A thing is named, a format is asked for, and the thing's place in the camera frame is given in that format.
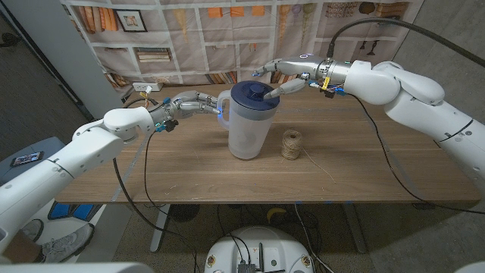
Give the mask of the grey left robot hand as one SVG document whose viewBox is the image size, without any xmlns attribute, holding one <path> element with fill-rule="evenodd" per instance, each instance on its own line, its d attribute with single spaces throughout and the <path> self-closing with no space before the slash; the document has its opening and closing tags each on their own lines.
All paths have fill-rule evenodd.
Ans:
<svg viewBox="0 0 485 273">
<path fill-rule="evenodd" d="M 163 101 L 168 121 L 186 119 L 194 114 L 221 114 L 217 108 L 217 98 L 198 91 L 185 91 Z"/>
</svg>

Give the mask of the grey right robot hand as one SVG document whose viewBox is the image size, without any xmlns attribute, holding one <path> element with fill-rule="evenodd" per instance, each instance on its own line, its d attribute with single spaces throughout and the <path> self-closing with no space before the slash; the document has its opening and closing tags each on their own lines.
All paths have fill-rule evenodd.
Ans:
<svg viewBox="0 0 485 273">
<path fill-rule="evenodd" d="M 252 75 L 261 77 L 266 73 L 274 71 L 279 71 L 285 75 L 299 75 L 298 78 L 283 83 L 281 86 L 265 94 L 263 100 L 267 100 L 281 95 L 296 93 L 303 89 L 309 80 L 316 80 L 318 68 L 323 61 L 324 59 L 322 57 L 311 54 L 303 54 L 291 58 L 278 58 L 256 69 Z"/>
</svg>

